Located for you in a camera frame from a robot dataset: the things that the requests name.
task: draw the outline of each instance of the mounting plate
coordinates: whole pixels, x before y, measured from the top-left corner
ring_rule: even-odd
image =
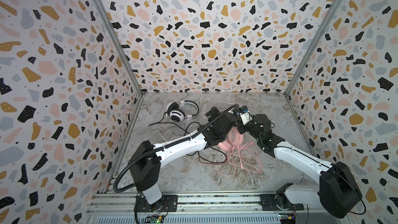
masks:
[[[276,194],[263,194],[260,195],[260,205],[263,208],[263,211],[281,211],[277,206],[277,201],[275,200]],[[286,209],[286,211],[294,211],[294,205],[292,207]],[[304,210],[303,204],[296,204],[296,211]]]
[[[177,211],[177,203],[178,203],[178,196],[177,195],[163,195],[164,197],[164,201],[163,201],[163,206],[164,209],[162,210],[162,212],[167,212],[167,207],[169,208],[168,211],[169,212],[176,212]],[[147,201],[144,201],[142,199],[138,200],[136,202],[137,204],[137,212],[138,213],[149,213],[149,212],[159,212],[161,210],[161,208],[152,211],[151,205],[148,204]]]

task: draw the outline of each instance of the terrazzo patterned wall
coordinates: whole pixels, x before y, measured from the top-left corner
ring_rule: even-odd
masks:
[[[333,0],[102,0],[142,91],[284,91]]]
[[[136,103],[91,0],[0,0],[0,222],[82,223]]]
[[[289,95],[317,157],[350,167],[362,224],[398,223],[397,23],[398,0],[344,0]]]

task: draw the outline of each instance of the white headphones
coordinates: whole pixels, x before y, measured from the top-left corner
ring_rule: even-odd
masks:
[[[196,108],[196,113],[193,115],[185,115],[184,111],[180,109],[180,107],[183,107],[184,105],[191,105]],[[177,102],[170,102],[166,106],[166,113],[172,121],[174,122],[182,122],[184,119],[191,120],[193,118],[196,118],[199,114],[199,106],[193,102],[193,101],[180,101],[178,104]]]

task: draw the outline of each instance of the gray marble surface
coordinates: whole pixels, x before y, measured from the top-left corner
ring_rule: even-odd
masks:
[[[148,126],[150,123],[161,120],[167,103],[181,100],[192,100],[199,105],[200,114],[195,121],[201,124],[207,123],[205,113],[213,106],[223,111],[232,104],[247,105],[252,115],[264,113],[275,123],[273,133],[283,137],[296,147],[308,151],[283,95],[272,93],[147,93],[144,94],[137,122],[118,171],[127,165],[141,142],[150,140],[152,144],[155,144],[183,136],[184,131],[173,124]],[[185,112],[189,114],[194,110],[193,107],[189,107],[185,109]],[[171,120],[165,117],[163,121],[170,122]],[[185,129],[189,123],[190,121],[185,120],[179,125]],[[188,131],[192,132],[197,127],[197,124],[192,124]],[[244,134],[243,144],[254,141],[255,139],[249,134]],[[255,146],[263,165],[262,173],[250,173],[237,169],[235,176],[226,177],[218,174],[215,166],[199,163],[196,154],[180,157],[163,167],[159,175],[159,187],[162,191],[274,191],[285,183],[306,185],[315,183],[295,167],[272,158],[261,152],[257,145]],[[221,153],[212,149],[201,151],[201,156],[211,161],[218,161],[223,157]],[[222,165],[218,169],[225,174],[230,174],[232,168],[230,165]],[[119,187],[130,183],[132,183],[132,177],[130,172],[127,172],[119,183]],[[129,191],[135,192],[136,189],[131,188]]]

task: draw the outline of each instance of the cable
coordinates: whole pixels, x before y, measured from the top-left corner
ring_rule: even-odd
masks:
[[[177,144],[180,144],[180,143],[182,143],[182,142],[188,141],[188,140],[190,140],[190,139],[192,139],[192,138],[195,138],[196,136],[198,136],[199,134],[201,134],[203,130],[205,130],[206,128],[208,128],[209,126],[211,126],[214,122],[216,122],[221,116],[223,116],[224,114],[226,114],[226,113],[229,112],[230,110],[235,109],[236,107],[239,107],[239,105],[238,105],[238,104],[235,104],[235,105],[232,105],[232,106],[228,107],[226,110],[224,110],[222,113],[220,113],[220,114],[219,114],[217,117],[215,117],[212,121],[208,122],[205,126],[203,126],[200,130],[198,130],[198,132],[196,132],[196,133],[193,134],[192,136],[185,137],[185,138],[181,138],[181,139],[179,139],[179,140],[177,140],[177,141],[175,141],[175,142],[172,142],[172,143],[170,143],[170,144],[167,144],[167,145],[165,145],[165,146],[163,146],[163,147],[159,147],[159,148],[150,150],[150,151],[148,151],[148,152],[143,153],[142,155],[140,155],[140,156],[137,157],[136,159],[134,159],[131,163],[129,163],[126,167],[124,167],[124,169],[122,169],[122,171],[120,171],[120,173],[117,175],[117,177],[116,177],[116,179],[115,179],[115,182],[114,182],[114,184],[113,184],[113,191],[114,191],[115,193],[120,193],[120,192],[126,191],[127,189],[129,189],[129,188],[135,186],[134,183],[132,183],[132,184],[129,184],[129,185],[125,186],[125,187],[122,187],[121,189],[117,188],[117,186],[118,186],[120,180],[122,179],[122,177],[124,176],[124,174],[130,169],[130,167],[131,167],[133,164],[135,164],[136,162],[140,161],[140,160],[141,160],[142,158],[144,158],[144,157],[147,157],[147,156],[152,155],[152,154],[154,154],[154,153],[156,153],[156,152],[159,152],[159,151],[161,151],[161,150],[170,148],[170,147],[172,147],[172,146],[174,146],[174,145],[177,145]]]

